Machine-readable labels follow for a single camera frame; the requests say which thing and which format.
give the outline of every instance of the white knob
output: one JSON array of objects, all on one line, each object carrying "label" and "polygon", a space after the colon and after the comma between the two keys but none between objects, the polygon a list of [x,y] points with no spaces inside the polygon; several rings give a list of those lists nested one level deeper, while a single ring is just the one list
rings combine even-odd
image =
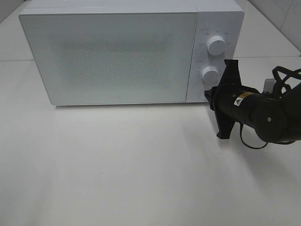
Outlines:
[{"label": "white knob", "polygon": [[211,55],[218,56],[225,51],[226,40],[220,35],[213,36],[207,41],[207,49]]},{"label": "white knob", "polygon": [[204,83],[214,83],[218,80],[218,69],[214,66],[206,67],[201,72]]}]

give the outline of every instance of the microwave door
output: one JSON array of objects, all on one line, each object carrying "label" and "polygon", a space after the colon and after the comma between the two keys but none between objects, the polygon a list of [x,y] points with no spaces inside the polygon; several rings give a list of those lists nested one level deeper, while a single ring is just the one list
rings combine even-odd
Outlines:
[{"label": "microwave door", "polygon": [[196,13],[20,18],[52,104],[185,102]]}]

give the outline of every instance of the control panel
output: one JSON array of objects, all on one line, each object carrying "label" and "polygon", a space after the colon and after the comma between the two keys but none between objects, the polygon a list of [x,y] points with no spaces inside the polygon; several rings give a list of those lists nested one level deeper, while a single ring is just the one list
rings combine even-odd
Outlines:
[{"label": "control panel", "polygon": [[206,102],[204,91],[218,85],[224,60],[233,58],[243,19],[243,11],[198,13],[187,103]]}]

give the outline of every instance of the microwave oven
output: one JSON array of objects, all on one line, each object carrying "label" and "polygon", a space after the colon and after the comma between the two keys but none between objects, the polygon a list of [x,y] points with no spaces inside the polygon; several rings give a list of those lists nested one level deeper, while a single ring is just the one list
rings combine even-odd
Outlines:
[{"label": "microwave oven", "polygon": [[244,18],[234,0],[32,0],[19,16],[53,105],[205,102]]}]

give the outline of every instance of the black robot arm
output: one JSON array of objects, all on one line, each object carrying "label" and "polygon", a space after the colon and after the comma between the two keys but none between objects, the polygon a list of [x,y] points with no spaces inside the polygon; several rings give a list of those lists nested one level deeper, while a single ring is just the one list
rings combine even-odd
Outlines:
[{"label": "black robot arm", "polygon": [[[234,123],[239,122],[240,132],[247,125],[267,143],[291,144],[301,140],[301,83],[293,89],[285,83],[291,77],[301,80],[301,69],[290,71],[276,67],[272,92],[260,93],[241,84],[238,60],[225,60],[225,63],[219,85],[205,91],[219,127],[217,137],[229,139]],[[281,79],[279,72],[286,77]]]}]

